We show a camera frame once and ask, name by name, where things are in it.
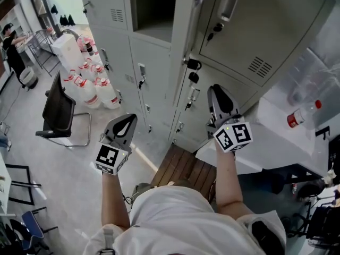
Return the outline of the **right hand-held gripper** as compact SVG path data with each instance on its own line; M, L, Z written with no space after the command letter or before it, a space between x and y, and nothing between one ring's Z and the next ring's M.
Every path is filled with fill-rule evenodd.
M209 112L214 119L239 113L239 105L233 95L223 86L214 84L207 92ZM242 149L253 141L250 123L242 115L216 120L207 124L209 139L214 139L223 152Z

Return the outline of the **grey metal locker cabinet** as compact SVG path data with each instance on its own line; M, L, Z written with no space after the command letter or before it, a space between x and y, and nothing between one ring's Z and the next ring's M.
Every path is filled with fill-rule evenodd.
M82 0L92 35L108 77L127 112L137 113L146 137L194 152L207 141L210 118L207 90L214 84L226 88L240 110L256 89L234 75L222 72L192 53L183 59L183 74L174 106L166 103L176 0ZM199 71L187 68L192 58L202 64ZM197 84L189 74L196 72ZM139 82L145 82L139 90ZM192 105L185 110L188 102Z

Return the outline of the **person's left forearm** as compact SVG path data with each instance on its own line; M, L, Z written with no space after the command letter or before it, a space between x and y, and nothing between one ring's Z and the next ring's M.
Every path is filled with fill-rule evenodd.
M128 211L117 175L102 174L102 225L113 224L123 231L130 228Z

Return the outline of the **person's right forearm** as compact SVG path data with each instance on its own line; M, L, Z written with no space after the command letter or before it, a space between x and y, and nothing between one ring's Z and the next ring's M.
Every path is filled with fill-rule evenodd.
M214 141L214 143L217 152L217 211L220 214L237 219L243 205L243 195L237 176L234 154L223 152L217 141Z

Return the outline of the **clear bottle with red label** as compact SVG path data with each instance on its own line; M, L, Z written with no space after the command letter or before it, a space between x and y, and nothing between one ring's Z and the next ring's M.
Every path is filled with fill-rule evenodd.
M303 125L306 129L313 129L315 127L313 116L319 109L322 108L320 100L315 100L303 104L292 114L287 116L287 123L290 128L295 128Z

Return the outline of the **dark bin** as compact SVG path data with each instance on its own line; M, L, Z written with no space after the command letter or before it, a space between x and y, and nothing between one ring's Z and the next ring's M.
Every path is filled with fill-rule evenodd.
M270 176L270 189L274 194L282 192L285 186L285 177L280 174L271 174Z

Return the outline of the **white cardboard box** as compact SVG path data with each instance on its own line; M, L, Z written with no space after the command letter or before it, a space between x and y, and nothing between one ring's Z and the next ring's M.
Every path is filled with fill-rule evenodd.
M73 35L62 35L51 44L51 48L67 72L75 70L76 74L80 73L85 60Z

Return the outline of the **black faucet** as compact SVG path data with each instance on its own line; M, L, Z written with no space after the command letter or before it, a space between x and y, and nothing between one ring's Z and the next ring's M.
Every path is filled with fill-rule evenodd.
M317 130L315 132L315 136L322 137L324 141L328 141L330 136L330 126L328 125L326 127L321 128L320 130Z

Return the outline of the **person's white shirt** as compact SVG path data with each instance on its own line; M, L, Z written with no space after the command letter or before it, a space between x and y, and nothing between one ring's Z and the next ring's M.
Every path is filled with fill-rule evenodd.
M83 255L266 255L252 235L257 221L279 238L286 253L277 212L233 219L215 213L198 191L183 186L161 186L141 194L130 219L126 231L113 224L103 226Z

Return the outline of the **black backpack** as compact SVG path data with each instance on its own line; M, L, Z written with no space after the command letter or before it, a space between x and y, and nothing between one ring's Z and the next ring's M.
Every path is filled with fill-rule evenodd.
M329 142L328 169L335 174L340 173L340 134Z

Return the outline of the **brown bag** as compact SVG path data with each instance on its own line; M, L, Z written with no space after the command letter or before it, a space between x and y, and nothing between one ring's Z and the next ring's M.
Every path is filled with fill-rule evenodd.
M316 197L322 193L324 188L325 187L323 185L318 185L316 183L309 183L309 184L304 185L302 188L300 188L300 190L297 193L297 197L299 199Z

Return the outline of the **blue chair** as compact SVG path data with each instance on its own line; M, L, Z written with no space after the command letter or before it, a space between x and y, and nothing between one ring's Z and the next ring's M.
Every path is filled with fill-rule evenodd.
M45 234L58 228L58 226L54 226L48 229L43 229L40 227L38 221L35 218L35 215L44 209L47 209L47 207L41 207L38 209L27 211L22 215L23 223L27 231L30 233L29 240L22 240L22 247L24 251L33 251L34 255L38 255L39 251L41 250L39 249L38 251L36 251L36 247L40 247L45 251L50 251L48 245L44 243Z

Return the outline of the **white plastic bag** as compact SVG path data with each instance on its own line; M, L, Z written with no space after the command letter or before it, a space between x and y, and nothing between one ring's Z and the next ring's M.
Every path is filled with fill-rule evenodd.
M327 172L327 176L323 178L325 185L333 186L333 179L336 177L336 174L333 169Z

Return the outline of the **black chair with chrome frame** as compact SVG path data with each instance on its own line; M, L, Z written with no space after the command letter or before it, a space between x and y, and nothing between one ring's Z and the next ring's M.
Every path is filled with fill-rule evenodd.
M76 101L65 93L62 86L60 72L57 72L51 88L45 92L47 97L42 117L43 129L37 131L35 136L65 148L86 147L91 138L91 114L89 112L75 113ZM87 141L84 144L72 144L68 138L72 135L73 118L87 116Z

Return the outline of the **black metal frame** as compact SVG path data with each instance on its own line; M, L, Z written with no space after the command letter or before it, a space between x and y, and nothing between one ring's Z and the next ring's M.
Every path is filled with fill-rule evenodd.
M26 171L27 182L20 182L20 181L12 180L11 185L12 186L19 186L19 187L22 187L22 188L27 188L28 193L29 193L29 198L30 198L29 201L20 200L20 199L12 198L12 197L9 197L8 200L11 201L11 202L20 203L20 204L23 204L23 205L34 206L35 203L34 203L34 199L33 199L33 195L32 195L32 188L40 188L41 184L32 183L29 166L13 165L13 164L5 164L5 166L6 166L6 168L9 168L9 169L23 169L23 170Z

